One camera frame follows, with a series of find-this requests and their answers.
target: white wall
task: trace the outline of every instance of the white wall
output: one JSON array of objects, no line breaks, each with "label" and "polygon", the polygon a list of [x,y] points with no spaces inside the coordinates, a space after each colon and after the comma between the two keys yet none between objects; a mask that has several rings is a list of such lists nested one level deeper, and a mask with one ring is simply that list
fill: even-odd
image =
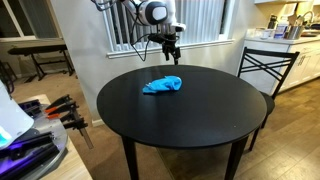
[{"label": "white wall", "polygon": [[[148,55],[146,62],[142,62],[137,56],[106,58],[108,46],[103,16],[94,4],[89,0],[51,1],[93,120],[100,119],[96,97],[107,82],[137,68],[173,64],[172,60],[165,61],[162,53]],[[207,66],[235,74],[246,30],[266,27],[270,12],[277,14],[282,7],[283,5],[268,5],[266,8],[254,5],[253,0],[241,0],[234,21],[234,43],[182,50],[179,63]]]}]

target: black round table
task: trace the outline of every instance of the black round table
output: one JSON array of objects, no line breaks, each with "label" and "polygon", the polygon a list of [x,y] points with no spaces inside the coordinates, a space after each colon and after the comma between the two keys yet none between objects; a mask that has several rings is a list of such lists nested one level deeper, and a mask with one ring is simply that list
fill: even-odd
[{"label": "black round table", "polygon": [[[143,94],[145,84],[178,76],[178,91]],[[105,124],[121,135],[131,179],[138,179],[134,142],[196,149],[232,143],[225,179],[233,179],[245,144],[266,114],[261,93],[215,69],[164,65],[134,70],[107,83],[97,97]]]}]

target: chair leg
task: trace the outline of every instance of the chair leg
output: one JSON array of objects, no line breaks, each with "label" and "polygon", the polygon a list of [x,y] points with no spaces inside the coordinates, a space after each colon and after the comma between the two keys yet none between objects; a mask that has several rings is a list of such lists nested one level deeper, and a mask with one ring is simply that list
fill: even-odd
[{"label": "chair leg", "polygon": [[266,125],[268,116],[269,116],[269,114],[267,114],[266,117],[264,118],[264,120],[262,121],[261,129],[263,129],[264,126]]},{"label": "chair leg", "polygon": [[254,134],[253,134],[253,137],[252,137],[252,140],[251,140],[251,143],[250,143],[249,151],[252,151],[252,149],[253,149],[253,146],[254,146],[254,143],[256,142],[256,139],[257,139],[257,136],[258,136],[258,133],[259,133],[260,128],[261,128],[261,127],[258,127],[258,128],[254,131]]}]

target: blue cloth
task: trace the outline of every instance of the blue cloth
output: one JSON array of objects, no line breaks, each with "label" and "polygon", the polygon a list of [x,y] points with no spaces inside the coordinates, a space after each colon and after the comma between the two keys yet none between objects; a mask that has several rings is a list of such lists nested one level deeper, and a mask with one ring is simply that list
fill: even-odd
[{"label": "blue cloth", "polygon": [[172,91],[179,90],[181,87],[182,81],[177,76],[165,76],[162,79],[154,80],[146,84],[142,91],[143,93],[157,93],[159,91]]}]

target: window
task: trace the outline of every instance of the window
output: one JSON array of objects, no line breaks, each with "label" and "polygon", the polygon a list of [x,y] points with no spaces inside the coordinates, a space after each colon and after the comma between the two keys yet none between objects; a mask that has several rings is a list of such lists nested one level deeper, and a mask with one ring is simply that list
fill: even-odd
[{"label": "window", "polygon": [[[177,21],[186,24],[186,31],[177,33],[180,47],[201,46],[222,41],[230,41],[232,17],[238,5],[237,0],[176,0]],[[105,24],[111,52],[109,58],[119,54],[130,54],[130,33],[133,19],[124,5],[117,2],[110,10],[104,11]],[[133,42],[138,40],[135,48],[143,51],[147,45],[145,34],[157,32],[157,27],[136,26],[133,31]],[[161,45],[155,42],[148,44],[148,50],[159,50]]]},{"label": "window", "polygon": [[0,0],[0,38],[57,38],[48,0]]}]

